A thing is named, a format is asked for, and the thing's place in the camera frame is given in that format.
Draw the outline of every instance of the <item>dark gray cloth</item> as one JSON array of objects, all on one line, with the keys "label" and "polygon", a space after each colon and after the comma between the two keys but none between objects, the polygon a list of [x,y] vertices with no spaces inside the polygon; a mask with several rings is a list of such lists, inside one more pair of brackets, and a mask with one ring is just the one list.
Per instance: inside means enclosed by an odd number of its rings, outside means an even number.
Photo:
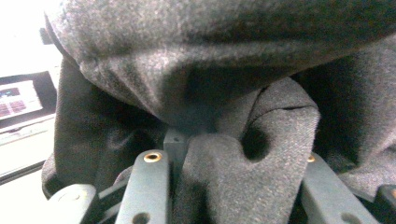
[{"label": "dark gray cloth", "polygon": [[[280,103],[280,92],[294,100]],[[318,111],[289,78],[262,92],[253,111],[243,145],[222,134],[190,140],[177,186],[175,223],[288,221],[313,146]]]},{"label": "dark gray cloth", "polygon": [[306,72],[323,116],[318,151],[351,188],[396,184],[396,35]]},{"label": "dark gray cloth", "polygon": [[189,128],[213,122],[235,98],[396,29],[395,1],[62,0],[50,1],[47,15],[90,82]]},{"label": "dark gray cloth", "polygon": [[395,1],[49,4],[49,33],[67,59],[55,136],[62,183],[108,187],[161,143],[163,122],[222,133],[191,139],[175,198],[179,223],[286,222],[318,110],[284,78],[396,30]]},{"label": "dark gray cloth", "polygon": [[62,64],[56,113],[58,180],[64,186],[92,184],[99,191],[111,186],[140,152],[161,145],[166,128],[93,86],[68,61]]}]

